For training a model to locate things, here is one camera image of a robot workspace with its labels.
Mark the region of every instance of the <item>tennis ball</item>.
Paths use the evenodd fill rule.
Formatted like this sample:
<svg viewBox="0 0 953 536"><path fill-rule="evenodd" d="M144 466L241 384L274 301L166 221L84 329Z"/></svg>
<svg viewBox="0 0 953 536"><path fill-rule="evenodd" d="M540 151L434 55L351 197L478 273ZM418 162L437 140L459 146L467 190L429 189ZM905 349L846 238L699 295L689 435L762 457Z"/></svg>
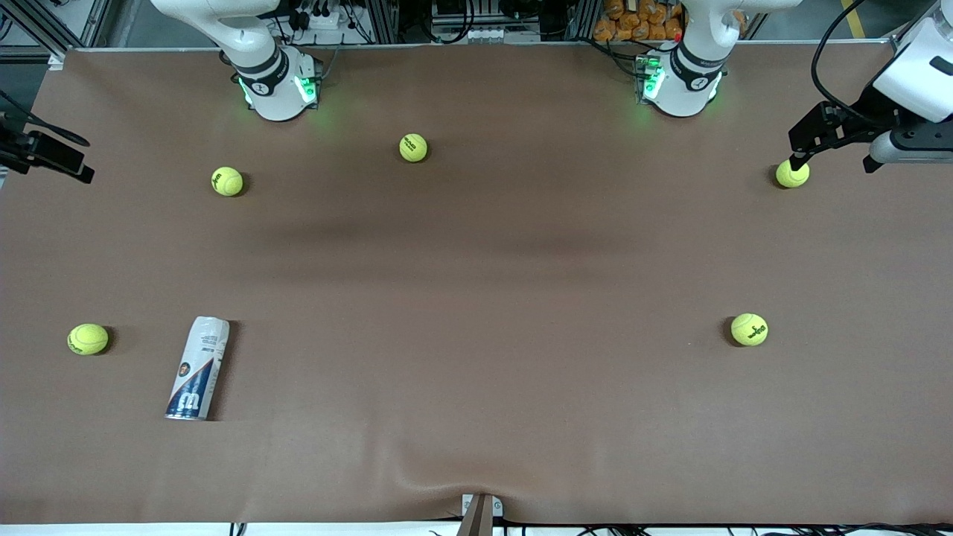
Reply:
<svg viewBox="0 0 953 536"><path fill-rule="evenodd" d="M801 166L797 171L792 171L790 160L784 160L775 171L775 179L784 188L797 188L807 182L809 176L811 176L811 168L807 164Z"/></svg>
<svg viewBox="0 0 953 536"><path fill-rule="evenodd" d="M99 324L79 324L72 328L66 337L67 346L80 356L91 356L102 352L109 341L109 334Z"/></svg>
<svg viewBox="0 0 953 536"><path fill-rule="evenodd" d="M241 173L234 168L218 168L212 174L212 187L225 197L241 192L244 185L245 181L242 180Z"/></svg>
<svg viewBox="0 0 953 536"><path fill-rule="evenodd" d="M408 162L419 162L427 155L427 140L420 134L407 134L400 138L400 155Z"/></svg>
<svg viewBox="0 0 953 536"><path fill-rule="evenodd" d="M754 313L738 315L731 321L731 336L744 346L757 346L768 337L768 323Z"/></svg>

